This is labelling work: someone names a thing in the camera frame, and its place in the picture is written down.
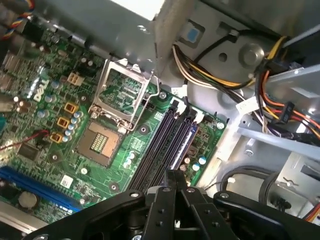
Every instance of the blue pcie slot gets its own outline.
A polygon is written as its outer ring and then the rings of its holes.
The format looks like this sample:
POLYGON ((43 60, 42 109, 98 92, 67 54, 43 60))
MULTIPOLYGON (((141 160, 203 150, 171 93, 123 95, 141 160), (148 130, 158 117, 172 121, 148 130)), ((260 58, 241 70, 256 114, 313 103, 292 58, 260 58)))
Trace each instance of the blue pcie slot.
POLYGON ((15 183, 18 187, 25 189, 26 191, 33 193, 39 197, 42 197, 48 201, 51 201, 54 204, 57 204, 58 206, 67 208, 68 210, 78 212, 82 209, 80 204, 77 203, 74 199, 62 194, 61 192, 51 189, 48 186, 28 176, 25 176, 15 171, 11 167, 1 167, 0 178, 15 183))
POLYGON ((179 169, 181 161, 183 160, 183 157, 187 153, 190 144, 194 140, 194 137, 197 133, 197 130, 198 130, 198 126, 194 124, 192 126, 190 132, 188 133, 187 137, 185 138, 185 140, 184 140, 178 154, 176 155, 173 163, 170 165, 170 169, 175 169, 175 170, 179 169))

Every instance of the capacitor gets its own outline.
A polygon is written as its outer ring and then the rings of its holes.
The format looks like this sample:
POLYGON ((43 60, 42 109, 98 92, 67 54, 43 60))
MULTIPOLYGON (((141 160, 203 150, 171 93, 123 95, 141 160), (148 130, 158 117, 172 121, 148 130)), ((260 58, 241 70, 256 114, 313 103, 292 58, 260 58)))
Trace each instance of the capacitor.
POLYGON ((83 175, 86 175, 88 173, 88 169, 86 169, 85 167, 84 168, 81 168, 81 174, 83 175))
POLYGON ((26 107, 17 107, 16 108, 16 111, 20 114, 26 114, 29 112, 29 108, 26 108, 26 107))
POLYGON ((63 50, 58 50, 58 54, 59 54, 61 57, 67 57, 67 56, 68 56, 68 54, 67 54, 65 51, 63 51, 63 50))
POLYGON ((62 142, 66 143, 66 142, 69 142, 71 139, 72 139, 71 136, 63 136, 62 137, 62 142))
POLYGON ((20 194, 18 201, 21 207, 25 209, 32 209, 37 205, 38 198, 31 192, 23 191, 20 194))
POLYGON ((77 119, 77 118, 81 118, 84 115, 84 113, 82 111, 76 111, 73 116, 77 119))
POLYGON ((190 157, 185 157, 183 161, 185 164, 190 164, 191 162, 190 157))
POLYGON ((71 118, 70 123, 77 124, 77 123, 79 123, 79 121, 80 121, 80 119, 73 117, 73 118, 71 118))
POLYGON ((75 124, 69 124, 68 125, 68 129, 69 130, 75 130, 76 129, 76 125, 75 124))
POLYGON ((32 106, 32 103, 31 102, 28 102, 28 101, 20 101, 19 102, 19 106, 20 107, 24 107, 24 108, 30 108, 32 106))
POLYGON ((134 151, 130 151, 129 152, 129 156, 128 156, 128 159, 134 159, 136 157, 136 154, 135 154, 135 152, 134 151))
POLYGON ((74 133, 75 133, 75 131, 73 131, 73 130, 65 130, 64 131, 64 135, 66 135, 66 136, 71 136, 74 133))
POLYGON ((180 169, 182 172, 185 172, 185 171, 187 170, 187 167, 186 167, 186 165, 181 164, 180 167, 179 167, 179 169, 180 169))
POLYGON ((200 169, 199 163, 194 163, 194 164, 192 165, 192 169, 193 169, 193 171, 195 171, 195 172, 199 171, 199 169, 200 169))
POLYGON ((58 82, 58 81, 53 81, 53 82, 51 82, 51 87, 53 89, 60 89, 62 87, 62 84, 60 84, 60 82, 58 82))
POLYGON ((43 118, 49 117, 50 113, 49 113, 48 110, 39 110, 39 111, 36 113, 36 115, 38 116, 38 118, 43 119, 43 118))
POLYGON ((201 157, 199 157, 199 163, 201 164, 201 165, 205 165, 206 164, 206 162, 207 162, 207 159, 204 157, 204 156, 201 156, 201 157))
POLYGON ((54 103, 56 100, 57 100, 57 97, 56 97, 55 95, 49 95, 49 94, 47 94, 47 95, 45 95, 45 97, 44 97, 44 101, 45 101, 46 103, 54 103))

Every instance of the cable bundle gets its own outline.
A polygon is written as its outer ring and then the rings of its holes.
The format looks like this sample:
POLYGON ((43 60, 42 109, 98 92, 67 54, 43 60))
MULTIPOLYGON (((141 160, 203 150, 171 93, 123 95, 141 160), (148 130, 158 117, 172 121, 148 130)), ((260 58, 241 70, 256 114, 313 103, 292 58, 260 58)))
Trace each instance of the cable bundle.
POLYGON ((10 25, 10 27, 6 30, 5 34, 2 37, 2 40, 6 40, 11 37, 11 35, 14 33, 15 29, 22 23, 24 19, 32 15, 34 9, 35 9, 35 3, 34 0, 24 0, 27 2, 29 10, 20 14, 18 18, 10 25))

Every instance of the screw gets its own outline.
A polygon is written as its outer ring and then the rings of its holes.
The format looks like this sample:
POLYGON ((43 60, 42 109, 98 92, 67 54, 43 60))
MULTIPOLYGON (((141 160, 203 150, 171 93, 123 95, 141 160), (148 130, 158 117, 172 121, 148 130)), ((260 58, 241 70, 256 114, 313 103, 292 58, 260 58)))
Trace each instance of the screw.
POLYGON ((141 238, 142 238, 141 235, 136 235, 131 240, 141 240, 141 238))
POLYGON ((218 122, 216 127, 220 130, 224 129, 225 128, 225 124, 223 122, 218 122))
POLYGON ((223 192, 223 193, 220 194, 220 197, 222 197, 223 199, 227 199, 229 197, 229 194, 223 192))
POLYGON ((170 191, 171 191, 171 187, 165 187, 164 189, 162 189, 162 191, 164 191, 164 192, 170 192, 170 191))
POLYGON ((254 155, 254 152, 249 150, 249 149, 247 149, 247 150, 244 151, 244 154, 247 155, 248 157, 252 157, 254 155))
POLYGON ((143 32, 144 34, 150 34, 150 32, 147 30, 145 26, 139 25, 138 29, 143 32))
POLYGON ((135 193, 135 192, 134 192, 134 193, 131 193, 130 196, 133 197, 133 198, 136 198, 136 197, 139 196, 139 193, 135 193))
POLYGON ((159 93, 159 98, 162 100, 165 100, 167 98, 167 93, 165 91, 162 91, 159 93))
POLYGON ((36 236, 33 240, 48 240, 48 235, 42 234, 42 235, 36 236))
POLYGON ((186 189, 186 191, 188 193, 194 193, 196 190, 194 188, 192 188, 192 187, 189 187, 189 188, 186 189))

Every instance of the screw hole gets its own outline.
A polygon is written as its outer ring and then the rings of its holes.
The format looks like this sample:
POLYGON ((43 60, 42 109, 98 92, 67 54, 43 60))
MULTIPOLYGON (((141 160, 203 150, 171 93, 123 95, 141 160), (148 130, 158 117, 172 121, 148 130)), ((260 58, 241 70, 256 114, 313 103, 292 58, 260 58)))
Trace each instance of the screw hole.
POLYGON ((212 226, 214 228, 218 228, 218 227, 220 227, 220 224, 218 222, 214 221, 214 222, 212 222, 212 226))
POLYGON ((162 227, 163 224, 164 224, 164 223, 163 223, 162 221, 157 221, 155 225, 156 225, 157 227, 162 227))
POLYGON ((226 53, 222 52, 219 54, 218 58, 219 58, 220 62, 225 63, 228 59, 228 55, 226 53))

